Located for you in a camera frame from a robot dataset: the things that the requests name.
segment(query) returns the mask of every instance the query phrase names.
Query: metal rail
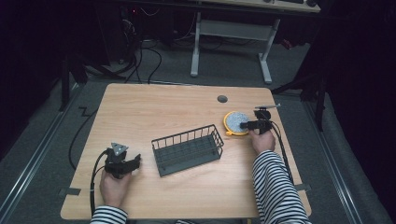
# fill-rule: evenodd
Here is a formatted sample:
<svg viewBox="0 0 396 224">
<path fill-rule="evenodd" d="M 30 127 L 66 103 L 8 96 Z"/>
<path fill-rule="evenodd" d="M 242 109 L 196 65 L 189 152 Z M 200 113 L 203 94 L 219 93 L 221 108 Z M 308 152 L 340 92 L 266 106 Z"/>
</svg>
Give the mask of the metal rail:
<svg viewBox="0 0 396 224">
<path fill-rule="evenodd" d="M 35 173 L 40 167 L 41 162 L 44 160 L 47 152 L 50 150 L 50 142 L 59 129 L 62 121 L 64 120 L 64 116 L 70 108 L 72 102 L 77 98 L 78 93 L 81 88 L 77 88 L 77 85 L 73 87 L 76 93 L 73 94 L 72 100 L 69 102 L 68 106 L 64 109 L 64 111 L 60 111 L 58 115 L 55 117 L 46 133 L 44 134 L 43 139 L 35 150 L 32 158 L 29 160 L 24 170 L 21 172 L 18 180 L 14 184 L 14 187 L 8 194 L 7 198 L 4 200 L 3 204 L 0 207 L 0 223 L 7 223 L 10 219 L 14 209 L 18 205 L 23 193 L 29 187 L 30 182 L 35 177 Z"/>
<path fill-rule="evenodd" d="M 310 122 L 312 127 L 315 128 L 315 133 L 318 135 L 318 140 L 321 143 L 321 148 L 323 155 L 325 157 L 327 168 L 329 169 L 330 176 L 332 177 L 332 182 L 334 183 L 335 189 L 337 190 L 338 197 L 341 200 L 342 205 L 346 211 L 346 215 L 350 223 L 361 224 L 361 216 L 359 215 L 358 209 L 353 202 L 352 195 L 350 194 L 349 188 L 342 177 L 340 170 L 337 167 L 332 152 L 329 145 L 327 144 L 326 138 L 318 129 L 318 125 L 315 123 L 315 112 L 312 106 L 308 102 L 303 102 L 303 107 L 305 112 L 310 117 Z"/>
</svg>

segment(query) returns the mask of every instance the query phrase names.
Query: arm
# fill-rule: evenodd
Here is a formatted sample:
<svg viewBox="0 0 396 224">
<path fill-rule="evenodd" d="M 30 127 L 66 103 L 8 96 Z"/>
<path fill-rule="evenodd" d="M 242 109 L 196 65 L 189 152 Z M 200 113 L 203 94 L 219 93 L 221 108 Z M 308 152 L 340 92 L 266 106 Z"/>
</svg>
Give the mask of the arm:
<svg viewBox="0 0 396 224">
<path fill-rule="evenodd" d="M 274 152 L 272 133 L 250 135 L 259 154 L 253 163 L 253 186 L 261 223 L 310 223 L 285 164 Z"/>
<path fill-rule="evenodd" d="M 93 214 L 91 223 L 124 224 L 128 214 L 120 209 L 125 198 L 132 174 L 125 175 L 122 179 L 114 178 L 105 170 L 102 172 L 100 191 L 105 205 L 98 206 Z"/>
</svg>

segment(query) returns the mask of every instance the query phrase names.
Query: black cable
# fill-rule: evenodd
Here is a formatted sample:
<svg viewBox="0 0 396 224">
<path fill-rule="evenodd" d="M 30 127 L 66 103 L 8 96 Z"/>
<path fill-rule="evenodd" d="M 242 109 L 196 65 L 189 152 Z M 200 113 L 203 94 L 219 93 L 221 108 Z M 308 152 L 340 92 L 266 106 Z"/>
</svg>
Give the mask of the black cable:
<svg viewBox="0 0 396 224">
<path fill-rule="evenodd" d="M 127 83 L 129 81 L 129 79 L 132 77 L 132 75 L 134 74 L 134 72 L 137 71 L 137 68 L 142 63 L 142 58 L 143 58 L 142 45 L 140 45 L 140 59 L 139 59 L 139 63 L 135 66 L 134 71 L 132 71 L 132 73 L 125 79 L 124 83 Z M 140 79 L 139 75 L 137 75 L 137 79 L 139 80 L 139 83 L 142 84 L 142 80 Z"/>
<path fill-rule="evenodd" d="M 192 18 L 192 22 L 191 22 L 191 26 L 190 26 L 190 29 L 189 29 L 189 31 L 187 31 L 187 33 L 185 34 L 185 35 L 183 35 L 181 38 L 178 38 L 178 39 L 174 39 L 174 43 L 175 44 L 177 44 L 177 45 L 179 45 L 179 46 L 190 46 L 190 45 L 180 45 L 180 44 L 178 44 L 177 43 L 177 41 L 181 41 L 181 40 L 184 40 L 184 39 L 189 39 L 189 38 L 191 38 L 191 37 L 195 37 L 195 35 L 191 35 L 191 30 L 192 30 L 192 27 L 194 26 L 194 24 L 195 24 L 195 19 L 196 19 L 196 17 L 197 17 L 197 13 L 194 13 L 194 17 Z"/>
<path fill-rule="evenodd" d="M 99 163 L 100 159 L 102 159 L 102 157 L 105 154 L 107 154 L 107 152 L 108 152 L 108 149 L 103 151 L 100 154 L 100 156 L 98 157 L 98 159 L 96 160 L 95 165 L 93 166 L 92 178 L 91 178 L 91 188 L 90 188 L 90 202 L 91 202 L 91 213 L 92 213 L 92 216 L 93 216 L 93 213 L 95 212 L 95 183 L 94 183 L 94 180 L 95 180 L 95 176 L 98 173 L 98 171 L 103 168 L 102 167 L 102 168 L 100 168 L 99 170 L 96 171 L 96 167 L 98 166 L 98 163 Z"/>
<path fill-rule="evenodd" d="M 237 45 L 237 46 L 245 46 L 245 45 L 248 45 L 250 43 L 258 42 L 258 40 L 249 39 L 249 40 L 246 40 L 244 43 L 237 43 L 237 42 L 231 41 L 230 39 L 234 39 L 234 38 L 224 38 L 223 41 L 225 43 L 232 44 L 232 45 Z"/>
<path fill-rule="evenodd" d="M 289 174 L 289 179 L 292 185 L 294 185 L 294 180 L 293 180 L 293 176 L 291 174 L 291 170 L 290 170 L 290 166 L 289 166 L 289 161 L 288 161 L 288 156 L 286 155 L 286 150 L 285 150 L 285 146 L 283 145 L 283 141 L 282 141 L 282 137 L 280 135 L 280 129 L 279 127 L 276 125 L 276 123 L 274 123 L 273 121 L 269 120 L 264 113 L 261 112 L 261 114 L 263 115 L 263 117 L 265 118 L 266 121 L 268 121 L 271 124 L 272 129 L 274 130 L 277 140 L 279 142 L 280 145 L 280 150 L 282 151 L 282 157 L 283 157 L 283 162 L 285 163 L 286 166 L 286 170 L 288 170 L 288 174 Z"/>
<path fill-rule="evenodd" d="M 206 50 L 215 50 L 215 49 L 218 49 L 218 48 L 220 48 L 222 45 L 223 45 L 223 41 L 224 41 L 224 38 L 222 38 L 222 37 L 214 37 L 214 36 L 212 36 L 214 39 L 219 39 L 219 44 L 217 45 L 217 46 L 215 46 L 214 48 L 212 48 L 212 49 L 207 49 L 207 48 L 204 48 L 204 47 L 202 47 L 202 45 L 200 44 L 200 49 L 206 49 Z"/>
<path fill-rule="evenodd" d="M 191 39 L 192 37 L 194 37 L 194 35 L 185 37 L 185 38 L 183 38 L 183 39 L 174 40 L 173 43 L 176 44 L 176 45 L 178 45 L 178 46 L 181 46 L 181 47 L 189 47 L 189 46 L 194 45 L 194 40 L 189 40 L 189 39 Z M 180 43 L 178 43 L 178 42 L 188 42 L 189 44 L 180 44 Z"/>
<path fill-rule="evenodd" d="M 93 116 L 94 114 L 96 114 L 97 111 L 98 111 L 98 109 L 96 109 L 95 111 L 93 111 L 93 112 L 85 119 L 85 121 L 81 124 L 81 126 L 79 126 L 78 131 L 76 132 L 75 136 L 73 137 L 72 142 L 70 143 L 68 157 L 69 157 L 70 165 L 72 166 L 72 168 L 73 168 L 74 170 L 76 170 L 76 165 L 75 165 L 75 164 L 73 163 L 73 161 L 72 161 L 72 147 L 73 147 L 73 145 L 74 145 L 74 143 L 75 143 L 75 141 L 76 141 L 76 139 L 77 139 L 79 133 L 81 132 L 82 128 L 85 126 L 85 124 L 88 122 L 88 120 L 90 120 L 90 118 L 92 118 L 92 116 Z"/>
<path fill-rule="evenodd" d="M 101 168 L 99 168 L 96 172 L 95 172 L 95 176 L 98 175 L 99 171 L 102 170 L 103 168 L 105 168 L 105 166 L 102 166 Z"/>
<path fill-rule="evenodd" d="M 126 52 L 125 52 L 125 58 L 126 58 L 126 60 L 129 60 L 129 62 L 128 62 L 128 64 L 125 67 L 121 68 L 118 71 L 114 71 L 114 72 L 111 72 L 111 71 L 108 70 L 107 73 L 104 73 L 103 71 L 100 71 L 101 73 L 97 73 L 97 72 L 92 71 L 91 69 L 89 69 L 88 67 L 85 66 L 85 71 L 87 73 L 90 73 L 90 74 L 94 75 L 94 76 L 108 75 L 108 73 L 111 73 L 113 76 L 116 76 L 116 75 L 119 75 L 121 73 L 124 73 L 124 72 L 132 69 L 135 66 L 135 63 L 136 63 L 136 59 L 135 59 L 135 56 L 134 56 L 134 49 L 136 48 L 136 45 L 134 44 L 134 39 L 136 39 L 136 38 L 137 37 L 135 37 L 135 35 L 133 35 L 133 39 L 129 40 L 129 37 L 126 34 L 127 48 L 126 48 Z"/>
<path fill-rule="evenodd" d="M 152 75 L 154 75 L 154 73 L 157 71 L 157 69 L 160 67 L 160 65 L 161 65 L 161 62 L 163 61 L 163 57 L 161 56 L 161 54 L 159 53 L 159 52 L 157 52 L 156 50 L 154 50 L 154 49 L 146 49 L 146 50 L 150 50 L 150 51 L 152 51 L 152 52 L 154 52 L 154 53 L 156 53 L 159 57 L 160 57 L 160 61 L 158 62 L 158 65 L 157 65 L 157 67 L 154 69 L 154 71 L 152 71 L 151 72 L 151 74 L 148 76 L 148 84 L 149 84 L 149 82 L 150 82 L 150 80 L 151 80 L 151 77 L 152 77 Z"/>
</svg>

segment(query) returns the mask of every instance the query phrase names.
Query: wooden table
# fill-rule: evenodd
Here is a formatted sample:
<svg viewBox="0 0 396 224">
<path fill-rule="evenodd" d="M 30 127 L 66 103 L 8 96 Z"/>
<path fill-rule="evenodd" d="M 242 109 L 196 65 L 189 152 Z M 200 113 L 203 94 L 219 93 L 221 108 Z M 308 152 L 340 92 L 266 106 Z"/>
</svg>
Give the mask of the wooden table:
<svg viewBox="0 0 396 224">
<path fill-rule="evenodd" d="M 228 102 L 220 103 L 219 95 L 227 96 Z M 142 155 L 122 207 L 129 218 L 257 217 L 251 173 L 256 155 L 250 138 L 225 135 L 222 120 L 231 111 L 254 120 L 254 106 L 274 103 L 265 88 L 110 84 L 70 186 L 81 193 L 66 196 L 62 218 L 91 218 L 92 168 L 111 142 L 129 147 L 128 160 Z M 294 182 L 301 184 L 280 117 L 276 108 L 270 111 L 281 130 Z M 151 140 L 210 124 L 216 125 L 224 142 L 220 160 L 160 177 Z M 279 144 L 276 152 L 280 154 Z M 100 175 L 95 179 L 96 205 L 103 204 L 99 183 Z M 299 194 L 310 215 L 305 192 Z"/>
</svg>

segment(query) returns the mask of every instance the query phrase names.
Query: desk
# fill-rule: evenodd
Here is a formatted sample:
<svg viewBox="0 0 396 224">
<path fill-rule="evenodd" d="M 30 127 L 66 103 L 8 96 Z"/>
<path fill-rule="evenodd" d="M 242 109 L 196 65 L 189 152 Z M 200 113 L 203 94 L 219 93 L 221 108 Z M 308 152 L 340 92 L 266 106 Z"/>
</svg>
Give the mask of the desk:
<svg viewBox="0 0 396 224">
<path fill-rule="evenodd" d="M 219 95 L 227 96 L 228 102 L 220 103 Z M 251 174 L 255 152 L 248 135 L 226 136 L 222 120 L 235 110 L 254 120 L 254 106 L 274 103 L 271 92 L 265 88 L 110 84 L 70 186 L 81 189 L 81 193 L 66 196 L 62 218 L 91 218 L 92 169 L 111 142 L 129 147 L 128 160 L 138 153 L 142 156 L 123 206 L 129 218 L 257 217 Z M 301 184 L 280 117 L 276 108 L 270 110 L 272 121 L 280 128 L 294 182 Z M 151 140 L 209 124 L 216 125 L 224 142 L 221 158 L 160 177 Z M 279 144 L 276 152 L 281 153 Z M 103 204 L 99 183 L 98 175 L 96 205 Z M 305 192 L 299 194 L 310 215 Z"/>
<path fill-rule="evenodd" d="M 201 0 L 199 1 L 199 4 L 201 3 L 226 4 L 240 7 L 261 7 L 276 10 L 292 10 L 299 12 L 320 12 L 320 8 L 318 5 L 310 7 L 306 2 L 304 2 L 303 4 L 296 4 L 277 0 L 274 0 L 274 2 L 271 1 L 270 3 L 266 3 L 262 0 Z M 274 23 L 272 25 L 253 25 L 239 22 L 201 20 L 201 13 L 198 12 L 195 25 L 194 50 L 191 60 L 191 76 L 198 76 L 200 35 L 218 35 L 224 37 L 264 41 L 265 46 L 262 50 L 262 53 L 259 53 L 259 61 L 262 68 L 262 76 L 264 78 L 264 82 L 266 84 L 271 84 L 272 78 L 266 60 L 270 52 L 270 48 L 274 42 L 279 23 L 279 18 L 274 19 Z"/>
</svg>

